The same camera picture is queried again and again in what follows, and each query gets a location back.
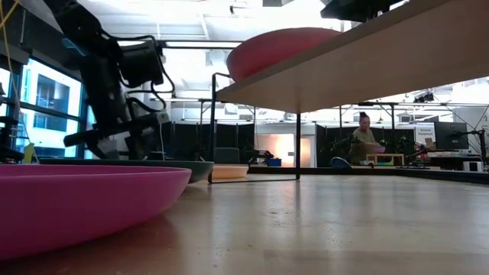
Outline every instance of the computer monitor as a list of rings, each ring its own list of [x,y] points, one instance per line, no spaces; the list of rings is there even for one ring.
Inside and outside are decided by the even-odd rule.
[[[467,124],[459,122],[435,122],[436,149],[468,149]]]

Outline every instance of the small wooden table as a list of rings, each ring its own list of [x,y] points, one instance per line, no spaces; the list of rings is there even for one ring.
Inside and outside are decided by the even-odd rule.
[[[394,165],[394,158],[399,157],[404,166],[404,154],[368,154],[367,161],[374,161],[374,165],[378,165],[378,157],[392,157],[392,165]]]

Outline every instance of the yellow cable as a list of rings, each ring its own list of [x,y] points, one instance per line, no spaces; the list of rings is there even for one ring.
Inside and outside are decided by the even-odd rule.
[[[10,11],[8,11],[7,15],[4,17],[3,16],[3,1],[0,0],[0,16],[2,18],[0,28],[3,30],[3,38],[5,41],[5,51],[7,52],[8,68],[10,69],[10,80],[11,80],[12,88],[14,88],[15,107],[19,111],[18,116],[20,118],[21,123],[24,125],[25,134],[27,135],[27,138],[28,138],[29,143],[30,143],[31,139],[29,138],[29,133],[28,133],[27,127],[25,126],[24,116],[21,115],[21,100],[18,98],[19,97],[18,89],[17,89],[17,85],[14,81],[14,70],[12,69],[12,62],[10,60],[10,50],[9,50],[8,40],[7,40],[7,26],[5,24],[8,20],[8,18],[10,17],[10,15],[14,12],[15,8],[17,8],[17,6],[18,6],[18,0],[15,0],[15,3],[10,8]],[[34,158],[39,163],[39,159],[37,158],[37,155],[36,155],[36,150],[34,150]]]

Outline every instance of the person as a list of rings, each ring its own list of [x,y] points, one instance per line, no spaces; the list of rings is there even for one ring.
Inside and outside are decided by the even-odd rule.
[[[374,154],[375,148],[379,147],[379,143],[375,141],[374,134],[370,130],[370,117],[365,112],[360,113],[360,127],[353,131],[353,137],[359,143],[351,144],[350,158],[354,164],[359,164],[361,160],[367,159],[367,154]]]

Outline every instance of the woman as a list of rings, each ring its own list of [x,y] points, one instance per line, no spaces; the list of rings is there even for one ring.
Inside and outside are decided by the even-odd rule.
[[[360,160],[366,160],[367,154],[374,154],[375,148],[380,145],[375,142],[374,134],[370,130],[370,118],[365,112],[360,113],[360,127],[353,131],[353,137],[359,143],[351,144],[350,158],[354,164],[359,164]]]

